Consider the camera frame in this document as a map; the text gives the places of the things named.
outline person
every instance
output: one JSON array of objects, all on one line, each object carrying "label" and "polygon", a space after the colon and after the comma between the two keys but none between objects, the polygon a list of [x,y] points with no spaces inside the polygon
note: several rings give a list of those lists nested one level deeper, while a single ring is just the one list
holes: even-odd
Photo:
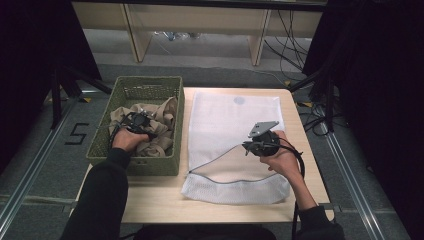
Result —
[{"label": "person", "polygon": [[[280,144],[290,147],[285,133],[276,133],[282,139]],[[95,165],[87,174],[78,204],[65,226],[61,240],[119,239],[128,196],[125,170],[130,162],[130,153],[140,142],[147,141],[149,137],[146,134],[134,134],[125,128],[118,131],[106,160]],[[343,228],[330,222],[324,208],[315,203],[300,174],[297,160],[290,151],[281,148],[273,156],[261,157],[260,161],[269,165],[270,171],[285,176],[293,188],[301,220],[301,229],[296,239],[344,239]],[[178,236],[168,237],[181,239]]]},{"label": "person", "polygon": [[[275,133],[280,138],[280,145],[292,148],[283,131],[275,131]],[[344,239],[343,228],[337,223],[330,222],[325,214],[324,207],[316,204],[292,152],[280,148],[273,156],[260,157],[260,161],[269,165],[268,170],[274,170],[287,178],[293,189],[301,222],[301,229],[297,232],[296,239]]]}]

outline beige cloth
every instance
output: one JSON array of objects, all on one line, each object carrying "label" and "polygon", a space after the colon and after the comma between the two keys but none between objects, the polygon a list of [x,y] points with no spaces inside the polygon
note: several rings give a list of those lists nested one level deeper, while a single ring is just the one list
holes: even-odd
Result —
[{"label": "beige cloth", "polygon": [[171,97],[161,105],[138,103],[132,105],[129,109],[119,107],[110,113],[109,134],[112,134],[116,124],[121,122],[124,116],[130,112],[139,113],[143,109],[152,117],[149,126],[145,127],[144,130],[156,134],[157,137],[150,142],[140,143],[134,154],[137,157],[164,157],[166,150],[173,144],[172,136],[177,104],[177,99]]}]

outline white fabric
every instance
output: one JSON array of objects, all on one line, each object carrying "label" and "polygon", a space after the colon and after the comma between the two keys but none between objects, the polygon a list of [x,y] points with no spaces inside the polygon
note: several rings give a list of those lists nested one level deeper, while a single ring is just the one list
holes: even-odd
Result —
[{"label": "white fabric", "polygon": [[257,122],[279,121],[279,97],[196,92],[189,123],[189,174],[181,193],[221,204],[271,204],[289,196],[287,180],[241,146]]}]

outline wooden table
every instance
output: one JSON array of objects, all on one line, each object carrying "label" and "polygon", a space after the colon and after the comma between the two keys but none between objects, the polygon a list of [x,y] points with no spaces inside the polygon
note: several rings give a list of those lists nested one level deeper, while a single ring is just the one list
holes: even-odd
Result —
[{"label": "wooden table", "polygon": [[[235,95],[278,96],[290,142],[303,152],[305,181],[317,203],[329,203],[292,95],[281,89],[184,88],[185,110],[180,172],[175,177],[129,177],[129,193],[122,222],[126,223],[265,223],[291,222],[294,194],[283,203],[271,205],[219,205],[185,198],[180,191],[188,171],[187,135],[195,91]],[[327,211],[332,219],[333,211]]]}]

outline green basket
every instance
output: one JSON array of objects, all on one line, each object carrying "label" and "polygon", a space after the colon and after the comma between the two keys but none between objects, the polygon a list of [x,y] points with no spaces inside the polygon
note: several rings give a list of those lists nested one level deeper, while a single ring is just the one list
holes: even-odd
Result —
[{"label": "green basket", "polygon": [[[165,157],[131,157],[127,168],[129,176],[178,175],[184,115],[184,89],[181,77],[123,76],[116,80],[100,126],[110,125],[110,113],[119,107],[130,108],[136,103],[160,105],[170,97],[178,99],[173,146],[168,148]],[[108,128],[98,128],[87,153],[87,159],[92,165],[106,159],[109,139]]]}]

